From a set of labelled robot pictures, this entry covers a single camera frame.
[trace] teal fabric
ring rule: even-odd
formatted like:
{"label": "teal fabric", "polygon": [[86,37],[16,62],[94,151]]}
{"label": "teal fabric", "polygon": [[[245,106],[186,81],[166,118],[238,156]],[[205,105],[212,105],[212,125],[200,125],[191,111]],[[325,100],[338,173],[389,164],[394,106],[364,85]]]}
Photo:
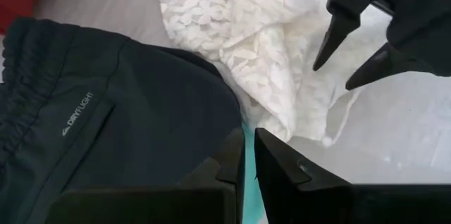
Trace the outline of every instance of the teal fabric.
{"label": "teal fabric", "polygon": [[242,128],[246,139],[245,203],[242,223],[257,224],[263,218],[264,205],[255,168],[254,131],[244,124]]}

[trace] black fabric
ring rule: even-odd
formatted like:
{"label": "black fabric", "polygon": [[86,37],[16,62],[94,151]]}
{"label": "black fabric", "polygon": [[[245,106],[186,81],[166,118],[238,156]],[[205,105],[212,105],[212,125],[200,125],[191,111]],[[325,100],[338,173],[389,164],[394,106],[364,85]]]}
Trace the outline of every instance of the black fabric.
{"label": "black fabric", "polygon": [[218,71],[187,51],[21,18],[4,40],[0,223],[43,223],[68,189],[172,185],[241,126]]}

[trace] white lace fabric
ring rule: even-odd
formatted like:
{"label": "white lace fabric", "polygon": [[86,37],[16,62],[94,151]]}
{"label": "white lace fabric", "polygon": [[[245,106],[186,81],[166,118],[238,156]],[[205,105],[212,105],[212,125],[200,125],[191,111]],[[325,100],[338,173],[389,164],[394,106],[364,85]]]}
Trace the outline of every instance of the white lace fabric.
{"label": "white lace fabric", "polygon": [[[218,66],[238,95],[251,126],[288,141],[292,136],[332,144],[328,111],[349,76],[385,41],[389,17],[369,8],[318,72],[311,68],[327,30],[326,0],[160,0],[176,46]],[[337,123],[342,128],[352,102]]]}

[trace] black plastic claw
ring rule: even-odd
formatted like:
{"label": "black plastic claw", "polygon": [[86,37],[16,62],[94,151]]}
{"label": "black plastic claw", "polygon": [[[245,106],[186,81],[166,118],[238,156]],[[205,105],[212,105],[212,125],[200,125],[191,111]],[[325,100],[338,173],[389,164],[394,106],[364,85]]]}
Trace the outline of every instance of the black plastic claw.
{"label": "black plastic claw", "polygon": [[346,82],[346,89],[351,90],[391,75],[410,71],[431,72],[431,69],[415,58],[399,53],[386,43],[357,69]]}
{"label": "black plastic claw", "polygon": [[318,56],[313,64],[313,70],[317,71],[332,56],[335,50],[345,41],[346,37],[360,27],[360,17],[349,18],[335,14],[330,21],[329,29],[319,49]]}

